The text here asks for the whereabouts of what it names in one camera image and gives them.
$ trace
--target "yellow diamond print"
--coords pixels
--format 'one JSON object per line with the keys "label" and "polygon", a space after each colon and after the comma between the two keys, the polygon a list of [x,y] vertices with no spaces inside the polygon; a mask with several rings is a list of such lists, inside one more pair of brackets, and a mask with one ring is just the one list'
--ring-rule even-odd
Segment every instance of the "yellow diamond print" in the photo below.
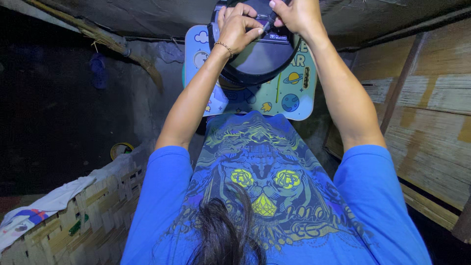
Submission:
{"label": "yellow diamond print", "polygon": [[252,203],[253,212],[261,216],[272,217],[275,215],[276,206],[264,192]]}

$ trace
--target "lap desk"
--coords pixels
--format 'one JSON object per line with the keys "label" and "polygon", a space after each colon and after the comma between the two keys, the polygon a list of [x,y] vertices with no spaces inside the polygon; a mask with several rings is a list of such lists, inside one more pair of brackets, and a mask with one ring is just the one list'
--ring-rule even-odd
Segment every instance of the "lap desk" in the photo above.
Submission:
{"label": "lap desk", "polygon": [[[184,86],[198,72],[209,53],[206,26],[190,28],[185,37]],[[220,77],[203,116],[257,110],[264,115],[283,114],[291,120],[304,120],[314,106],[316,83],[314,61],[306,43],[301,41],[291,64],[271,81],[258,86],[238,87]]]}

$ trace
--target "cloud sticker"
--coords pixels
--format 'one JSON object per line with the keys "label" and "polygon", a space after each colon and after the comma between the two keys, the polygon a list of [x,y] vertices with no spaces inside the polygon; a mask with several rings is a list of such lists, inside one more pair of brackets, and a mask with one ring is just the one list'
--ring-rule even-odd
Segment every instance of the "cloud sticker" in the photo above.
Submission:
{"label": "cloud sticker", "polygon": [[195,35],[195,41],[198,41],[201,43],[207,43],[208,34],[206,33],[206,31],[201,31],[198,35]]}

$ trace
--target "yellow container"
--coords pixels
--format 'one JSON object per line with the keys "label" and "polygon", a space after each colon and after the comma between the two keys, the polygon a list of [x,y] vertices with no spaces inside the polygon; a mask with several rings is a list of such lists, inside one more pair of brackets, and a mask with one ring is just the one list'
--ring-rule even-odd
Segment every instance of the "yellow container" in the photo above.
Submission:
{"label": "yellow container", "polygon": [[130,143],[120,142],[113,145],[110,151],[111,159],[115,160],[120,154],[130,153],[129,149],[131,149],[131,151],[134,150],[134,147]]}

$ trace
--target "bracelet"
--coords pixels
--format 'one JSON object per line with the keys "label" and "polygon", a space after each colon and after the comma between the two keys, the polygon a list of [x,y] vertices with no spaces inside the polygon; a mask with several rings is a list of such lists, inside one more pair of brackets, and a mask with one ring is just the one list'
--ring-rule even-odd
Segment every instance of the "bracelet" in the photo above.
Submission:
{"label": "bracelet", "polygon": [[217,42],[214,43],[214,45],[216,45],[216,44],[221,44],[222,46],[226,47],[226,49],[228,49],[229,52],[231,53],[231,57],[230,57],[229,59],[232,59],[232,57],[233,57],[234,55],[232,54],[231,48],[229,48],[227,45],[225,45],[224,43],[222,43],[222,42],[220,42],[220,41],[217,41]]}

